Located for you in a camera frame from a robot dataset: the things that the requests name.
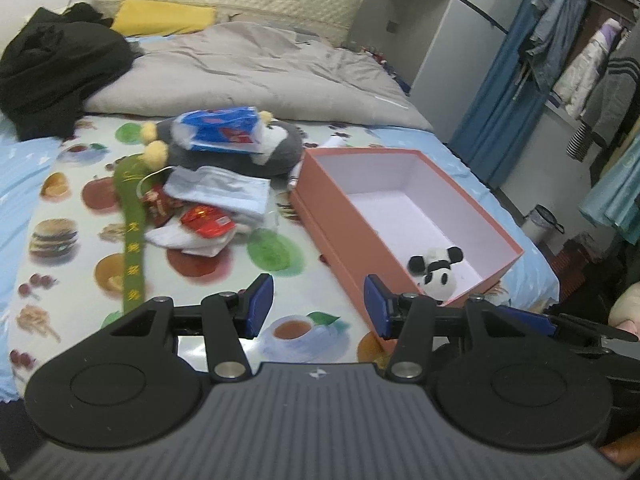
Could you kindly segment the white trash bin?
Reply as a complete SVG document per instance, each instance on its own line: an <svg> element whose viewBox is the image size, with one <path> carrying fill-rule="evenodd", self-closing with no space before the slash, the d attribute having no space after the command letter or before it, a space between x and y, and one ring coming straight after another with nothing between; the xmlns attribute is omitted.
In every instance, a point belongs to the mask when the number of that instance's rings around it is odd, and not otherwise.
<svg viewBox="0 0 640 480"><path fill-rule="evenodd" d="M554 232L565 234L564 226L553 212L541 204L536 205L526 214L521 229L535 245L548 240Z"/></svg>

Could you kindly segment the red snack packet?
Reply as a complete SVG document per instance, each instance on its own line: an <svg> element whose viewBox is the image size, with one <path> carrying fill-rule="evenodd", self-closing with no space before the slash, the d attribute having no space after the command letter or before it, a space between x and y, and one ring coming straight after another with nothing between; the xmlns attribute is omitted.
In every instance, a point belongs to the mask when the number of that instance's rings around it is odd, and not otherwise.
<svg viewBox="0 0 640 480"><path fill-rule="evenodd" d="M218 238L234 231L236 224L215 206L196 205L180 217L181 224L203 238Z"/></svg>

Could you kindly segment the grey wardrobe cabinet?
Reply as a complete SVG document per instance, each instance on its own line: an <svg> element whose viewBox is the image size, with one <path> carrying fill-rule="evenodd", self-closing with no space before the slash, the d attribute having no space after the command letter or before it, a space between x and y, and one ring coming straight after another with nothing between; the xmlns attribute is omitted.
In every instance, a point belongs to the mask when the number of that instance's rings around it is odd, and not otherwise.
<svg viewBox="0 0 640 480"><path fill-rule="evenodd" d="M351 44L382 55L408 98L450 141L480 90L506 30L468 0L362 0Z"/></svg>

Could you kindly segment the grey duvet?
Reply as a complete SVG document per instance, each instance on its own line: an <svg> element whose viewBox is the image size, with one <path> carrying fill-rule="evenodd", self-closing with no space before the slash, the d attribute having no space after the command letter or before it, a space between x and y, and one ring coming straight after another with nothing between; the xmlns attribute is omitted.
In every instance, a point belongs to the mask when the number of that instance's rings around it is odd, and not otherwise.
<svg viewBox="0 0 640 480"><path fill-rule="evenodd" d="M143 41L128 72L85 102L91 114L174 117L254 106L293 122L431 129L370 54L252 22Z"/></svg>

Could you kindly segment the light blue face mask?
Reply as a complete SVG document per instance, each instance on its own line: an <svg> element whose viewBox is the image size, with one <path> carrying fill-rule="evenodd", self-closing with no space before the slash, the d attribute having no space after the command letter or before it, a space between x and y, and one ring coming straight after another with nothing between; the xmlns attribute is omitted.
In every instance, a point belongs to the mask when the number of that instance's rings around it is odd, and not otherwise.
<svg viewBox="0 0 640 480"><path fill-rule="evenodd" d="M234 214L262 221L268 212L270 181L236 174L233 171L212 166L189 170L169 166L151 172L138 184L169 172L163 190L175 200L214 206Z"/></svg>

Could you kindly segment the denim jacket hanging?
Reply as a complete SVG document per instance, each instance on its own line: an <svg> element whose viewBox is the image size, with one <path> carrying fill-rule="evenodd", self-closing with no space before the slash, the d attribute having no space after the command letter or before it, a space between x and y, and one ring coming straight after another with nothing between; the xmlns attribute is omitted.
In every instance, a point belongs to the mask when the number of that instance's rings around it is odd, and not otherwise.
<svg viewBox="0 0 640 480"><path fill-rule="evenodd" d="M573 44L577 21L584 8L582 0L553 0L518 48L520 72L516 88L520 92L527 81L538 91L549 92Z"/></svg>

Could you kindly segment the grey striped sweater hanging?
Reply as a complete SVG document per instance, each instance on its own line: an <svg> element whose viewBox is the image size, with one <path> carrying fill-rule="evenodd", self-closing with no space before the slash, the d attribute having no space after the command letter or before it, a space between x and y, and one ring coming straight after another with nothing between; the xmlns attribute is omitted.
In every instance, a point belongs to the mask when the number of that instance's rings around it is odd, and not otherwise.
<svg viewBox="0 0 640 480"><path fill-rule="evenodd" d="M608 58L605 72L579 117L566 154L582 162L593 143L607 148L623 125L639 90L639 24Z"/></svg>

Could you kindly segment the small panda plush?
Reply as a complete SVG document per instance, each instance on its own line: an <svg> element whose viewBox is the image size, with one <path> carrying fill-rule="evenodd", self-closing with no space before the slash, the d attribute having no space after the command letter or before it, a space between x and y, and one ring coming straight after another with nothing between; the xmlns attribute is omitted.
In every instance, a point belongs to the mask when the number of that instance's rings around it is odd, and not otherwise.
<svg viewBox="0 0 640 480"><path fill-rule="evenodd" d="M446 304L457 289L452 267L463 258L462 249L458 246L432 248L425 254L412 256L407 270L416 278L423 295L431 297L436 304Z"/></svg>

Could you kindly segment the blue curtain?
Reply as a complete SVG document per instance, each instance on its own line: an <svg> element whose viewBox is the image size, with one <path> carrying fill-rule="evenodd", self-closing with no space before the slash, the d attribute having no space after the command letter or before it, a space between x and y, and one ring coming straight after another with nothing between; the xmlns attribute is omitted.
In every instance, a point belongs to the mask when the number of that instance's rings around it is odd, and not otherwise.
<svg viewBox="0 0 640 480"><path fill-rule="evenodd" d="M515 83L521 68L518 48L552 1L522 0L480 90L448 142L450 150L490 188L498 188L509 177L548 101L551 90L541 93L527 81L518 92ZM584 10L573 44L588 1L580 3Z"/></svg>

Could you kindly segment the grey white penguin plush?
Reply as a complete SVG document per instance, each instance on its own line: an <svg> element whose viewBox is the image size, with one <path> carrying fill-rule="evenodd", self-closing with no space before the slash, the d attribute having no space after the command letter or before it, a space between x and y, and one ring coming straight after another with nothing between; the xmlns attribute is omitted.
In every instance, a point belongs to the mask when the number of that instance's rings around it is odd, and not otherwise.
<svg viewBox="0 0 640 480"><path fill-rule="evenodd" d="M243 176L271 179L288 174L302 160L306 133L296 125L255 112L241 125L193 125L188 116L146 122L142 159L152 170L216 167Z"/></svg>

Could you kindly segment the blue tissue pack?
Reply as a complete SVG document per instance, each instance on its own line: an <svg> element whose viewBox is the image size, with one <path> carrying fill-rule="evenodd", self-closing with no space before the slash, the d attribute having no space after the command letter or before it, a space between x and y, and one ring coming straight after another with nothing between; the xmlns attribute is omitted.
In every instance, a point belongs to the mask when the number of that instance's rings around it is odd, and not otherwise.
<svg viewBox="0 0 640 480"><path fill-rule="evenodd" d="M188 151L258 154L265 125L252 106L194 110L175 118L171 139Z"/></svg>

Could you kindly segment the green embroidered plush stick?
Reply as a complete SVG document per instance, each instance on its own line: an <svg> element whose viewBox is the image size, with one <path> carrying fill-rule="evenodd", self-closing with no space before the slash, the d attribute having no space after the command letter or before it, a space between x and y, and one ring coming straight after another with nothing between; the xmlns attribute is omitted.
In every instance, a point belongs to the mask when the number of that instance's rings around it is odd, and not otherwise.
<svg viewBox="0 0 640 480"><path fill-rule="evenodd" d="M121 159L115 166L114 189L124 216L124 266L122 267L122 313L129 314L145 302L144 233L148 219L141 196L160 182L141 154Z"/></svg>

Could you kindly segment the yellow pillow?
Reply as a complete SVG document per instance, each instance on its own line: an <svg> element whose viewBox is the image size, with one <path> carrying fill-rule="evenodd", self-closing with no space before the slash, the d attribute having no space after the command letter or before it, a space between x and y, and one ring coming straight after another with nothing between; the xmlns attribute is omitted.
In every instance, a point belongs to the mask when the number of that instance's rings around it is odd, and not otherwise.
<svg viewBox="0 0 640 480"><path fill-rule="evenodd" d="M216 21L213 6L156 0L124 0L111 29L126 37L171 36L200 32Z"/></svg>

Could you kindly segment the black clothing pile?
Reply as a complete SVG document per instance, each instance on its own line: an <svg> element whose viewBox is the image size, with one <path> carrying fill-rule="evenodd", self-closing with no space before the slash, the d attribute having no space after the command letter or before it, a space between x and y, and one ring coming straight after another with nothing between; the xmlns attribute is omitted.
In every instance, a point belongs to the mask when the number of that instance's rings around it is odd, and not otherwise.
<svg viewBox="0 0 640 480"><path fill-rule="evenodd" d="M136 55L113 21L85 2L39 8L1 57L1 111L18 140L74 135L85 100L130 70Z"/></svg>

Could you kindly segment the white lilac jacket hanging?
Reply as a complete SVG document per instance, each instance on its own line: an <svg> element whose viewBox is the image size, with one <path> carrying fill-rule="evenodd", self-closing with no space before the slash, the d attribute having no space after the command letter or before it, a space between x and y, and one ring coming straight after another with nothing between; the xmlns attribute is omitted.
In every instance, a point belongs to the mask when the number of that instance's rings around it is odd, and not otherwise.
<svg viewBox="0 0 640 480"><path fill-rule="evenodd" d="M608 18L552 87L552 94L571 118L582 114L622 29L619 21Z"/></svg>

